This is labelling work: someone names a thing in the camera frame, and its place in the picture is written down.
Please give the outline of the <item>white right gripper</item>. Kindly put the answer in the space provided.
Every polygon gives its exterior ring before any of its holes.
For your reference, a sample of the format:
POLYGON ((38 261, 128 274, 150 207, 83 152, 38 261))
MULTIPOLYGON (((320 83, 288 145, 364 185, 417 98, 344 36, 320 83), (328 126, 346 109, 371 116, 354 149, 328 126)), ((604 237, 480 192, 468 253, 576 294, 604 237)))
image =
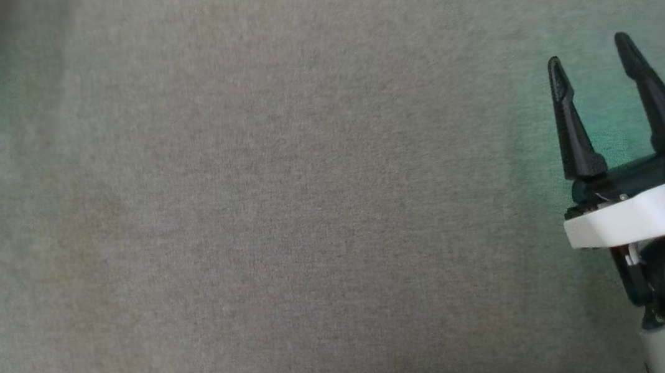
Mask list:
MULTIPOLYGON (((636 83, 651 147, 663 153, 665 84, 627 33, 614 39, 623 70, 636 83)), ((665 303, 665 154, 604 173, 607 161, 584 128, 559 57, 550 57, 547 70, 564 178, 582 181, 573 187, 577 204, 564 216, 572 248, 609 249, 632 304, 665 303)))

